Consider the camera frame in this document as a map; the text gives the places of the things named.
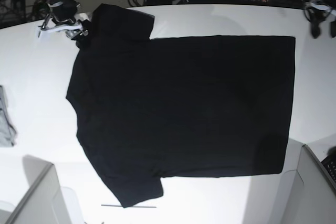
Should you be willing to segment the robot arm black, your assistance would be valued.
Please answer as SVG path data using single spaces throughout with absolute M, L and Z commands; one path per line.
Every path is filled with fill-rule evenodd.
M 310 23 L 311 36 L 316 39 L 321 35 L 320 24 L 335 17 L 335 0 L 304 0 L 303 14 Z
M 71 40 L 86 35 L 82 21 L 76 18 L 80 4 L 75 0 L 45 0 L 47 15 L 38 27 L 38 37 L 64 32 Z

